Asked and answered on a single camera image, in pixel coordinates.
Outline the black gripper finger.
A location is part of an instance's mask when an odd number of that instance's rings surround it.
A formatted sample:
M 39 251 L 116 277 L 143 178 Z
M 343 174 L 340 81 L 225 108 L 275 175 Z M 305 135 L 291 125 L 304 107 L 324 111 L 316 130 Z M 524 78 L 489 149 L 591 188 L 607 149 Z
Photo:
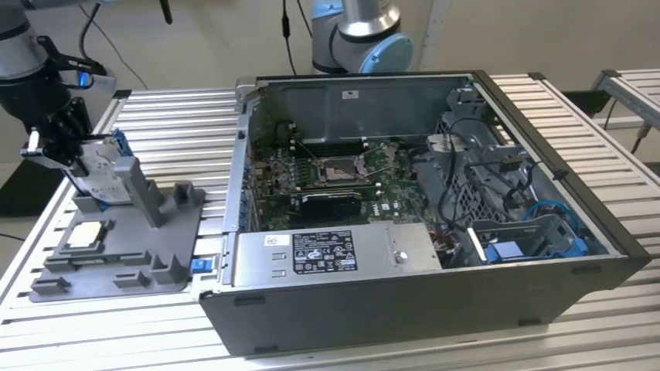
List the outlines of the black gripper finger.
M 71 146 L 43 145 L 36 148 L 31 148 L 28 145 L 24 145 L 23 158 L 41 165 L 44 168 L 57 169 L 67 178 L 71 177 Z
M 57 162 L 65 166 L 73 176 L 87 176 L 87 167 L 81 161 L 81 155 L 81 147 L 75 141 L 60 142 Z

